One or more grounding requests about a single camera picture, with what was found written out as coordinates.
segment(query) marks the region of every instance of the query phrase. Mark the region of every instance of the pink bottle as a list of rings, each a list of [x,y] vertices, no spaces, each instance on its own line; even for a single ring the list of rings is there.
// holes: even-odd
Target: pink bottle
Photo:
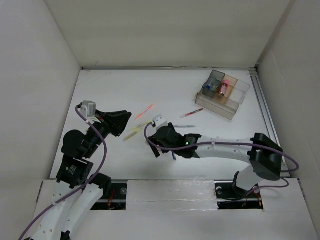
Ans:
[[[230,85],[230,81],[228,79],[223,80],[221,83],[221,88],[220,88],[219,94],[221,94],[222,96],[225,96],[229,85]]]

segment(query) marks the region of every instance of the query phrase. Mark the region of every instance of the screw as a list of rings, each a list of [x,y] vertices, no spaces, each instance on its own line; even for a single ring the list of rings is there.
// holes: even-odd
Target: screw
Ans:
[[[216,192],[216,194],[222,194],[222,187],[217,186],[217,187],[215,188],[215,192]]]
[[[120,194],[121,195],[126,195],[127,194],[127,189],[125,187],[120,189]]]

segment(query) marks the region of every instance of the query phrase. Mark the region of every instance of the yellow marker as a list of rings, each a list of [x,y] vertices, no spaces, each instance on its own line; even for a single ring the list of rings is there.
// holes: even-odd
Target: yellow marker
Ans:
[[[142,130],[142,128],[138,128],[137,130],[135,130],[133,133],[129,134],[128,136],[126,136],[123,141],[127,141],[129,138],[133,137],[134,135],[136,135],[137,133],[139,133]]]
[[[145,123],[142,123],[142,124],[140,124],[140,125],[138,125],[138,126],[134,126],[134,127],[131,128],[130,130],[128,130],[128,132],[133,131],[133,130],[136,130],[136,129],[138,129],[138,128],[141,128],[141,127],[143,127],[143,126],[145,126],[145,125],[147,125],[147,124],[149,124],[149,123],[151,123],[151,121],[146,121]]]

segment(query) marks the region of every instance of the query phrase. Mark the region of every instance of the white wall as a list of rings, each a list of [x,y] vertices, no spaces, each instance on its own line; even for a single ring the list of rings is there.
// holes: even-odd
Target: white wall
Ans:
[[[45,0],[82,67],[254,67],[290,0]]]
[[[320,236],[320,1],[296,0],[258,74],[281,145],[300,165]]]
[[[0,0],[0,178],[48,178],[79,72],[44,0]]]

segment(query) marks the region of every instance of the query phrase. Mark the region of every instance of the red marker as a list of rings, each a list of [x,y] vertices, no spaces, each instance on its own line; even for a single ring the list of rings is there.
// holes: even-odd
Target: red marker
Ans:
[[[142,113],[140,113],[138,116],[136,116],[134,120],[137,120],[138,118],[140,118],[143,114],[145,114],[153,106],[154,106],[154,104],[151,104],[150,106],[148,106],[148,108],[146,110],[144,110]]]
[[[198,112],[201,112],[202,110],[204,110],[204,108],[200,108],[200,109],[198,109],[198,110],[196,110],[196,111],[192,111],[192,112],[189,112],[189,113],[187,113],[187,114],[181,115],[180,118],[183,119],[183,118],[188,117],[188,116],[190,116],[190,115],[192,115],[192,114],[196,114],[196,113],[198,113]]]

